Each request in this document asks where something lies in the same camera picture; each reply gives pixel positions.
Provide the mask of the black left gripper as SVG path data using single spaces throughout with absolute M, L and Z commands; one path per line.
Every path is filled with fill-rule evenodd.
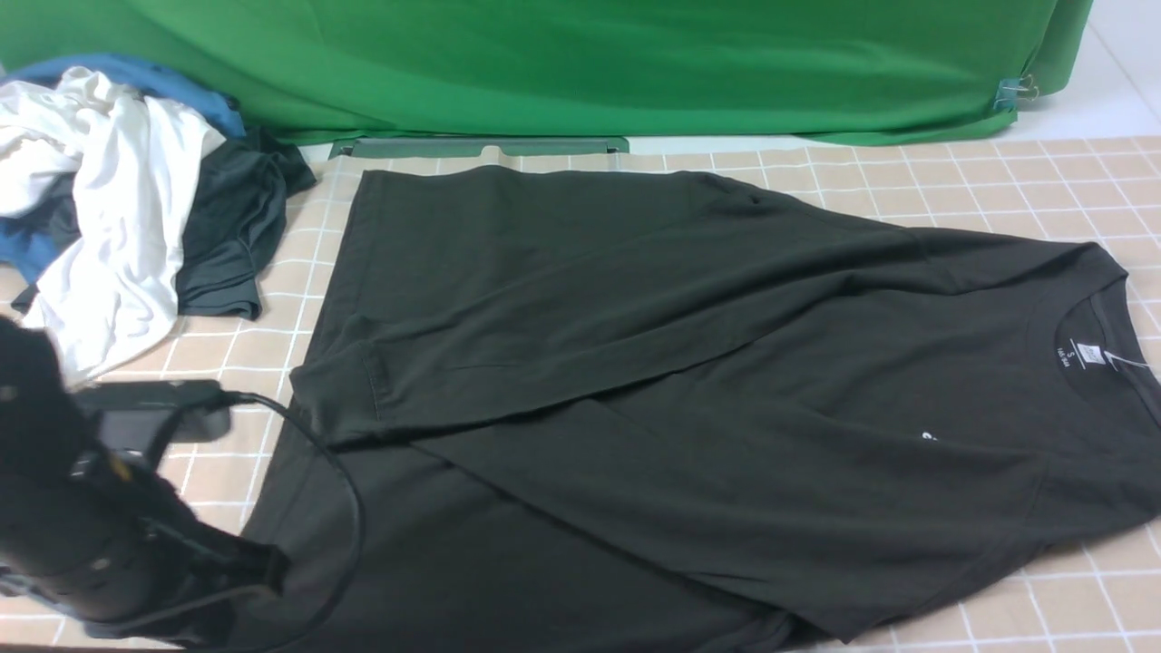
M 100 442 L 3 440 L 3 591 L 96 639 L 219 648 L 231 598 L 279 598 L 289 559 L 200 521 L 157 462 Z

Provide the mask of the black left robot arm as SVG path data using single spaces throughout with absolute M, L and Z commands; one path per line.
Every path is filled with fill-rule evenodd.
M 219 382 L 70 390 L 46 333 L 3 320 L 3 595 L 100 639 L 228 643 L 235 608 L 284 590 L 288 559 L 200 521 L 159 472 L 171 443 L 214 442 Z

